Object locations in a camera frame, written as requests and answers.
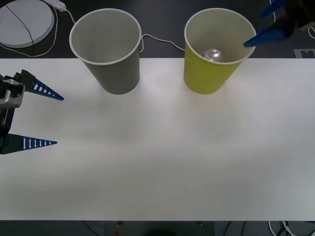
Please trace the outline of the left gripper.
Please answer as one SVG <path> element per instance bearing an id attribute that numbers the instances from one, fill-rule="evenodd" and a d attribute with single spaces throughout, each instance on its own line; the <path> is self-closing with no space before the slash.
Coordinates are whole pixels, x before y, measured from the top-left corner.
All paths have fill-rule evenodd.
<path id="1" fill-rule="evenodd" d="M 26 70 L 16 73 L 14 79 L 25 86 L 25 91 L 55 100 L 63 101 L 64 98 L 53 89 L 42 83 L 34 75 Z M 0 109 L 0 154 L 10 154 L 34 148 L 42 148 L 55 145 L 58 142 L 37 139 L 32 137 L 8 134 L 12 125 L 15 109 Z"/>

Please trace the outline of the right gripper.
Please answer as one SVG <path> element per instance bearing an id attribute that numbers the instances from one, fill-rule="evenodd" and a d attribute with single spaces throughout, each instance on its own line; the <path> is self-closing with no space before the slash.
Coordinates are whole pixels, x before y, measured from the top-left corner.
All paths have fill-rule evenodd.
<path id="1" fill-rule="evenodd" d="M 259 32 L 246 41 L 244 47 L 258 47 L 265 43 L 292 36 L 296 30 L 307 30 L 309 36 L 315 32 L 314 0 L 270 0 L 269 5 L 261 12 L 261 18 L 283 11 L 283 16 L 275 21 L 275 28 L 270 27 Z"/>

